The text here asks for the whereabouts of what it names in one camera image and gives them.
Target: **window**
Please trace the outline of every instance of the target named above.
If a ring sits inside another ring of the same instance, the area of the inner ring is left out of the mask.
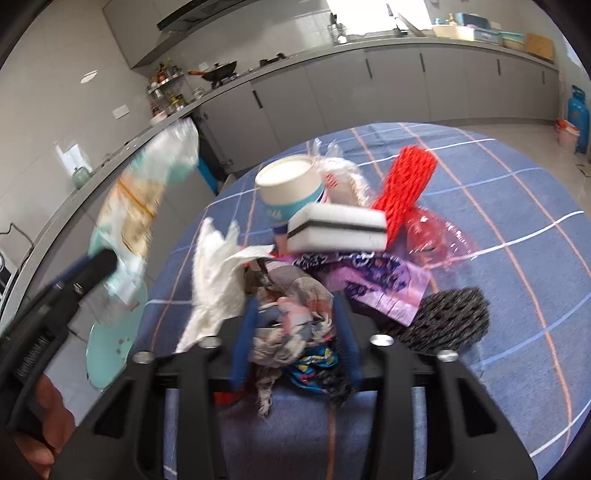
[[[68,175],[71,176],[79,167],[86,167],[88,171],[92,171],[92,167],[86,161],[85,156],[78,144],[74,145],[65,153],[62,152],[59,145],[56,145],[55,149],[56,154],[58,157],[60,157],[60,160],[64,164],[64,168],[68,172]]]
[[[337,20],[348,34],[365,35],[369,32],[393,30],[396,20],[388,15],[387,4],[396,15],[399,12],[419,30],[431,28],[431,19],[424,0],[327,0]]]

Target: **metal bolt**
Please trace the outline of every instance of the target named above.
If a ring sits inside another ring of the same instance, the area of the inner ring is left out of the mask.
[[[442,362],[455,362],[459,357],[454,350],[441,350],[437,354],[437,358]]]
[[[385,335],[383,333],[372,335],[369,341],[375,346],[390,346],[394,343],[394,339],[390,337],[390,335]]]
[[[134,354],[134,362],[137,364],[149,364],[154,361],[152,352],[137,352]]]
[[[209,336],[203,337],[199,340],[199,346],[201,348],[217,348],[222,344],[222,341],[218,337]]]

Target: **patterned scarf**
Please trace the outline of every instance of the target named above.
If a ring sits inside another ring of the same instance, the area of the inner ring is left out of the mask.
[[[271,388],[281,369],[298,361],[306,348],[334,337],[332,294],[299,268],[260,258],[246,272],[246,290],[255,293],[262,308],[277,305],[278,316],[258,328],[251,361],[257,368],[259,414],[271,407]]]

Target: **wall tile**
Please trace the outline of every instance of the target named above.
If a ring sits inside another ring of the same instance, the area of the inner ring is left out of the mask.
[[[43,24],[43,33],[48,51],[62,50],[111,36],[104,15],[99,15],[95,11],[62,22],[46,22]]]
[[[74,191],[74,184],[53,149],[47,150],[2,196],[13,221],[35,238]]]
[[[0,206],[0,231],[7,232],[9,227],[10,218],[4,211],[4,208]],[[5,257],[8,257],[7,260],[13,263],[16,267],[20,265],[21,260],[29,251],[30,246],[31,244],[28,240],[14,228],[8,235],[0,236],[0,248],[2,248]]]

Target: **red plastic bag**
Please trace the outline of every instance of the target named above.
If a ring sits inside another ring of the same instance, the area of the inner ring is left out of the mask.
[[[478,256],[478,246],[472,238],[426,208],[411,208],[405,223],[408,252],[418,265],[450,268]]]

